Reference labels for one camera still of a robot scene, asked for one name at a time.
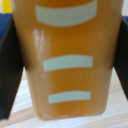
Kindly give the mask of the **blue black gripper right finger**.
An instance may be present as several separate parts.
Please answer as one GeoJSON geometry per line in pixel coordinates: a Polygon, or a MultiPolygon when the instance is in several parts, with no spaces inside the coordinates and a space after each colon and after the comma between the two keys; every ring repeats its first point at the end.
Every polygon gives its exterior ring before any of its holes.
{"type": "Polygon", "coordinates": [[[128,16],[123,16],[121,20],[114,68],[128,99],[128,16]]]}

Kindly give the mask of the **blue black gripper left finger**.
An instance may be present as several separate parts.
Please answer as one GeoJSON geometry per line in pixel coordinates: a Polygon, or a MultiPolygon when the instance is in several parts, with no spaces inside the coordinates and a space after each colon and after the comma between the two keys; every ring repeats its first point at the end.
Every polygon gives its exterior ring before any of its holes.
{"type": "Polygon", "coordinates": [[[9,118],[23,66],[13,16],[0,13],[0,120],[9,118]]]}

